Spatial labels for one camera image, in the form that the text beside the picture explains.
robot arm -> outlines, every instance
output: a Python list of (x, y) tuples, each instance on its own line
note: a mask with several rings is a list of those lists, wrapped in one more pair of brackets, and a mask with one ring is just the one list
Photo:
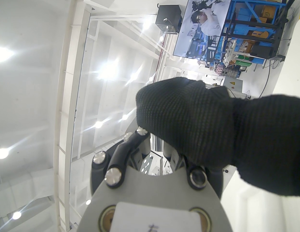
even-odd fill
[[(130, 128), (137, 127), (135, 121), (132, 124)], [(149, 176), (139, 172), (149, 153), (149, 133), (139, 127), (134, 133), (127, 133), (124, 141), (94, 156), (91, 171), (93, 197), (78, 231), (110, 231), (119, 202), (197, 212), (203, 232), (232, 231), (220, 204), (222, 170), (213, 172), (195, 166), (164, 143), (163, 154), (170, 161), (173, 173)]]

gloved hand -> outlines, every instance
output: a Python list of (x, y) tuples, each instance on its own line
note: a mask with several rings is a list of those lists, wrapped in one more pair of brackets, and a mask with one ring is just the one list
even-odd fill
[(234, 145), (233, 101), (226, 88), (173, 78), (136, 95), (137, 123), (195, 164), (223, 168)]
[(254, 186), (300, 196), (300, 99), (242, 100), (173, 78), (141, 89), (136, 103), (138, 125), (196, 165), (231, 164)]

poster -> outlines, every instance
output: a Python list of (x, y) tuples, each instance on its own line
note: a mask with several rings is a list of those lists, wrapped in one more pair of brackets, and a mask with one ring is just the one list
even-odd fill
[(231, 0), (189, 0), (173, 55), (212, 62)]

black cable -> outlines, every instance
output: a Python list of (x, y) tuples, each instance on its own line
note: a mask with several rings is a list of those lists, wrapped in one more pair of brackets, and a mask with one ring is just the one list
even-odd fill
[(237, 98), (235, 95), (234, 95), (234, 93), (232, 92), (232, 90), (231, 89), (229, 89), (230, 90), (230, 92), (233, 94), (233, 96), (235, 97), (235, 98)]
[(269, 72), (268, 72), (267, 81), (266, 81), (266, 84), (265, 84), (265, 86), (264, 86), (264, 89), (263, 89), (263, 91), (262, 91), (261, 95), (259, 96), (259, 98), (261, 98), (262, 94), (264, 93), (264, 91), (265, 91), (265, 88), (266, 88), (266, 86), (267, 86), (267, 83), (268, 83), (268, 80), (269, 80), (269, 75), (270, 75), (270, 63), (271, 63), (271, 62), (269, 61)]

metal screw head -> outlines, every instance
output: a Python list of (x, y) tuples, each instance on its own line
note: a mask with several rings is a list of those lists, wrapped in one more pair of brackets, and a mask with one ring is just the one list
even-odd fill
[(140, 136), (145, 136), (147, 133), (148, 131), (143, 129), (142, 127), (137, 128), (137, 134), (139, 134)]
[(132, 134), (133, 134), (132, 132), (126, 133), (126, 134), (124, 135), (124, 141), (126, 142), (126, 141), (130, 138), (130, 136), (131, 136)]
[(195, 168), (190, 173), (190, 181), (195, 187), (203, 189), (207, 184), (207, 175), (201, 168)]
[(100, 165), (101, 163), (103, 163), (105, 161), (106, 158), (106, 152), (105, 151), (100, 151), (98, 153), (96, 153), (93, 157), (93, 163)]
[(122, 177), (121, 171), (118, 168), (113, 167), (106, 172), (104, 180), (107, 185), (115, 186), (119, 183), (121, 177)]

